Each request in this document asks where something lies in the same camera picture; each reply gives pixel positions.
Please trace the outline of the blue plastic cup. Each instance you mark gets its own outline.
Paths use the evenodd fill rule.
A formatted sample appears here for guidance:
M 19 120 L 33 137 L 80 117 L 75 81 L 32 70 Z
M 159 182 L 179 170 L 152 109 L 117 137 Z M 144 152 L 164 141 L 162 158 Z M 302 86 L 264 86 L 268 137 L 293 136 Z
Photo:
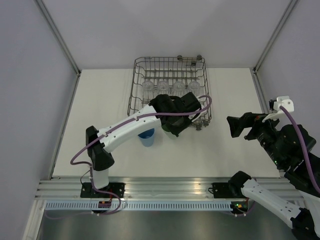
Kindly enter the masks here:
M 155 129 L 146 130 L 138 135 L 142 145 L 144 147 L 151 147 L 154 144 L 155 139 Z

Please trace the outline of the green plastic cup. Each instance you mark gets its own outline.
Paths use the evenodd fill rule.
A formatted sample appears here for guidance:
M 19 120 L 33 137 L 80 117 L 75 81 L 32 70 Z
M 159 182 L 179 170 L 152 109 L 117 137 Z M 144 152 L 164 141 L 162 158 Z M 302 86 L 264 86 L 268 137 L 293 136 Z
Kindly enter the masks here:
M 176 135 L 172 134 L 167 128 L 162 128 L 163 132 L 172 140 L 177 138 Z

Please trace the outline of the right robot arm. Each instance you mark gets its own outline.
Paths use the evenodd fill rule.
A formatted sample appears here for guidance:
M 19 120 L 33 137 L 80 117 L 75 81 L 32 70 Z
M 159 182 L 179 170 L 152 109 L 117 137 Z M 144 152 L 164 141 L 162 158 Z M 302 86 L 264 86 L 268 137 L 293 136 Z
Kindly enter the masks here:
M 276 168 L 299 191 L 306 207 L 294 205 L 261 187 L 243 171 L 235 173 L 228 181 L 231 196 L 249 198 L 260 204 L 291 229 L 298 240 L 320 238 L 320 158 L 311 151 L 317 141 L 300 124 L 292 122 L 280 130 L 279 120 L 267 119 L 266 114 L 246 112 L 241 117 L 226 118 L 232 138 L 244 136 L 247 141 L 257 140 Z

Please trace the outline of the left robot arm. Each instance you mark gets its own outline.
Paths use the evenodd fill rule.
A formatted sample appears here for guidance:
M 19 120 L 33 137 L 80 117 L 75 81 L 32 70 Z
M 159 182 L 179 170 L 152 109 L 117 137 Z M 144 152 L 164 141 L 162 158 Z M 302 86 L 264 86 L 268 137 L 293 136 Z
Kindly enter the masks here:
M 86 151 L 90 158 L 91 191 L 98 198 L 109 193 L 109 169 L 115 160 L 112 152 L 126 141 L 149 130 L 162 128 L 173 137 L 193 124 L 204 112 L 199 97 L 192 92 L 182 97 L 159 94 L 135 114 L 118 124 L 86 129 Z

